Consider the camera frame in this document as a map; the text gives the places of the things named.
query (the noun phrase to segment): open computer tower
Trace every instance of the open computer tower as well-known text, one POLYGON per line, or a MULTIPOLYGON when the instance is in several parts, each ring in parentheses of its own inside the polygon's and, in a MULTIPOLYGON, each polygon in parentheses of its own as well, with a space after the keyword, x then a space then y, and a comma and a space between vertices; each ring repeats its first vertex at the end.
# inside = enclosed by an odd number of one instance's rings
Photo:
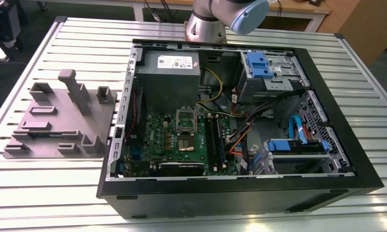
POLYGON ((123 218, 312 211, 383 187, 305 49, 133 44, 97 188, 123 218))

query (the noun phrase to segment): slotted aluminum table surface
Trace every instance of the slotted aluminum table surface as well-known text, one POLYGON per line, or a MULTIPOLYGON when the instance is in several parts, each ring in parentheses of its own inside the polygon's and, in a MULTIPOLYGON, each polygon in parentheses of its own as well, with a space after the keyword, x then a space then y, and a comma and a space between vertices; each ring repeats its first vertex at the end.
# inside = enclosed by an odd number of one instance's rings
POLYGON ((63 88, 59 69, 74 69, 87 89, 121 90, 133 38, 182 40, 184 26, 67 18, 54 22, 0 109, 0 229, 86 231, 387 231, 387 93, 344 40, 332 34, 226 31, 234 44, 305 48, 373 164, 384 188, 309 213, 123 220, 95 198, 101 159, 2 158, 27 107, 34 82, 63 88))

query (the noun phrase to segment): power supply label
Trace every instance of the power supply label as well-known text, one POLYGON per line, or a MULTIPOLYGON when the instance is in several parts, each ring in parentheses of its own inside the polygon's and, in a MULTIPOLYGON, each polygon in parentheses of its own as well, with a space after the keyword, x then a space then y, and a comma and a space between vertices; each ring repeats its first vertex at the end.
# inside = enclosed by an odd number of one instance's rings
POLYGON ((193 69, 192 57, 159 56, 157 58, 158 69, 193 69))

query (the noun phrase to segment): ram slot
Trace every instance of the ram slot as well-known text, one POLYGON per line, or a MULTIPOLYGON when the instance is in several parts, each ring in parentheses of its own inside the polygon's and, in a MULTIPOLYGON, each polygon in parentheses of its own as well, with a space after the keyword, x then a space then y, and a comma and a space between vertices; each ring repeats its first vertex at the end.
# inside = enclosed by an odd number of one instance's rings
POLYGON ((209 171, 217 171, 212 121, 213 118, 208 115, 205 120, 208 168, 209 171))
POLYGON ((216 115, 213 119, 213 131, 214 131, 214 152, 216 152, 216 157, 217 157, 217 168, 225 168, 225 151, 224 151, 224 140, 221 137, 221 128, 220 128, 220 123, 218 123, 218 115, 216 115))

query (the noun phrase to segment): green circuit board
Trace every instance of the green circuit board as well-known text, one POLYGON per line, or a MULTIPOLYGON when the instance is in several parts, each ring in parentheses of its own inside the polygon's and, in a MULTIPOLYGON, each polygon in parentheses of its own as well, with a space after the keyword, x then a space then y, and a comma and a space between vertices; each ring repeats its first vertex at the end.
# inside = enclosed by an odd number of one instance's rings
MULTIPOLYGON (((205 175, 236 175, 234 160, 226 162, 222 170, 213 171, 208 167, 205 117, 196 116, 196 133, 190 135, 177 134, 176 124, 190 127, 194 123, 192 116, 180 114, 176 122, 176 114, 147 115, 141 161, 200 162, 205 164, 205 175)), ((218 122, 225 137, 230 134, 229 120, 221 117, 218 122)))

